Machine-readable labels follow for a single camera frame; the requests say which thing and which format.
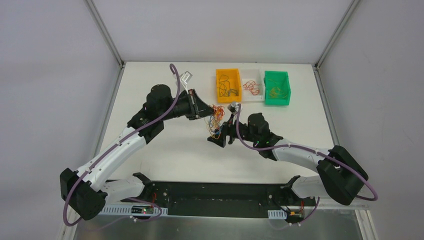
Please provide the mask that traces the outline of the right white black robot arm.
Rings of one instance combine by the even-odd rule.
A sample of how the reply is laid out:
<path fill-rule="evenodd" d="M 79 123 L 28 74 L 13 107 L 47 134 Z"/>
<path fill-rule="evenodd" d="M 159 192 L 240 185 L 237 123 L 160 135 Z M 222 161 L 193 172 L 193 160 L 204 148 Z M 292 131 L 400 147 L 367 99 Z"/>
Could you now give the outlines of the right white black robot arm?
<path fill-rule="evenodd" d="M 288 162 L 315 172 L 316 176 L 294 176 L 284 186 L 284 200 L 296 205 L 307 197 L 329 197 L 348 206 L 359 197 L 369 176 L 354 157 L 342 146 L 331 149 L 312 148 L 291 142 L 270 130 L 262 113 L 253 113 L 247 123 L 232 114 L 213 130 L 207 140 L 221 148 L 238 139 L 263 158 Z"/>

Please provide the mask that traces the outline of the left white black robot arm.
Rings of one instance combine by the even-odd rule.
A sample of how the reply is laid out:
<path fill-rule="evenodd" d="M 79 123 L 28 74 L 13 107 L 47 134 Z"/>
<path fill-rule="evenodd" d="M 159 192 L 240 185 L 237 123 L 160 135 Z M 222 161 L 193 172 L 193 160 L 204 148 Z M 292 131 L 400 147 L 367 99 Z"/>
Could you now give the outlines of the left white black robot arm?
<path fill-rule="evenodd" d="M 126 127 L 106 150 L 77 170 L 66 168 L 59 176 L 61 197 L 65 201 L 63 217 L 68 207 L 88 221 L 97 216 L 107 203 L 135 197 L 140 202 L 152 198 L 150 181 L 141 173 L 127 179 L 106 183 L 108 178 L 131 155 L 149 144 L 161 131 L 164 122 L 185 116 L 197 120 L 212 116 L 214 109 L 202 101 L 194 89 L 172 97 L 165 84 L 153 86 L 142 108 L 127 122 Z"/>

